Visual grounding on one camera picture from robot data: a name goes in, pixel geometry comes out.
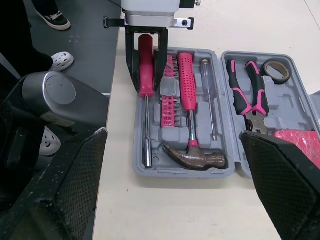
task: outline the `person's foot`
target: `person's foot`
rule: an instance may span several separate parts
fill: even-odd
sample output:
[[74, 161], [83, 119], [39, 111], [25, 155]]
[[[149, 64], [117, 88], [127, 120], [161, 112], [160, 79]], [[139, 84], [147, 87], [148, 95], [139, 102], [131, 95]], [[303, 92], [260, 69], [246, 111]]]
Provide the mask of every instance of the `person's foot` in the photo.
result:
[[42, 156], [54, 155], [61, 147], [59, 138], [46, 126], [39, 149], [39, 154]]
[[51, 58], [53, 60], [53, 64], [49, 71], [56, 71], [56, 72], [61, 72], [67, 69], [75, 61], [74, 57], [66, 51], [59, 52], [53, 55]]
[[60, 11], [50, 16], [44, 16], [36, 9], [35, 12], [46, 22], [46, 24], [55, 30], [63, 31], [71, 27], [69, 20]]

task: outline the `gray floor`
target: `gray floor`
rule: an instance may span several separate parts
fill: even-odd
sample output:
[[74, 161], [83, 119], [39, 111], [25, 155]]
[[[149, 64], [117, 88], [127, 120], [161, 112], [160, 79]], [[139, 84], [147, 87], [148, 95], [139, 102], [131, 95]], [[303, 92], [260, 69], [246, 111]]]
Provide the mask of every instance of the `gray floor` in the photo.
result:
[[119, 18], [120, 7], [108, 0], [56, 0], [59, 10], [71, 22], [70, 29], [57, 31], [36, 14], [31, 0], [24, 2], [34, 47], [50, 56], [64, 51], [71, 53], [74, 64], [64, 73], [101, 93], [110, 93], [118, 29], [104, 29], [103, 17]]

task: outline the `black sneaker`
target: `black sneaker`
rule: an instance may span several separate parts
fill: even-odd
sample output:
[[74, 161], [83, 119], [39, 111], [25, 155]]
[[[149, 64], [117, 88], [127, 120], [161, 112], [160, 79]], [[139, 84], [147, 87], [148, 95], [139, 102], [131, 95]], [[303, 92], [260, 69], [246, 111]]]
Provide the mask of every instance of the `black sneaker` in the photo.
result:
[[60, 11], [50, 16], [43, 16], [37, 10], [35, 10], [35, 12], [55, 30], [63, 31], [71, 27], [69, 20]]

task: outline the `hammer head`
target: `hammer head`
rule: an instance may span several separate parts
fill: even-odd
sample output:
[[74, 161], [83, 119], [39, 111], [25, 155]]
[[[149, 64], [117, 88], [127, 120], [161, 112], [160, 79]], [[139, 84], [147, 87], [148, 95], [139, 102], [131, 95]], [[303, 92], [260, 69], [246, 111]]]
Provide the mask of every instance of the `hammer head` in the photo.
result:
[[223, 169], [226, 164], [225, 156], [220, 152], [204, 154], [198, 146], [189, 146], [186, 153], [182, 153], [169, 145], [163, 146], [163, 151], [178, 164], [187, 169], [205, 171], [210, 168]]

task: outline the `pink cloth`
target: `pink cloth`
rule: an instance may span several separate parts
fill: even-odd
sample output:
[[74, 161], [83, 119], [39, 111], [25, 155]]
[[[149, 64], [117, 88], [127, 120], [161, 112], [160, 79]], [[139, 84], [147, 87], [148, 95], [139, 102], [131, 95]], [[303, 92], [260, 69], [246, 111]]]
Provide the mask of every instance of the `pink cloth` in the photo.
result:
[[296, 145], [320, 169], [320, 140], [315, 131], [279, 130], [273, 136]]

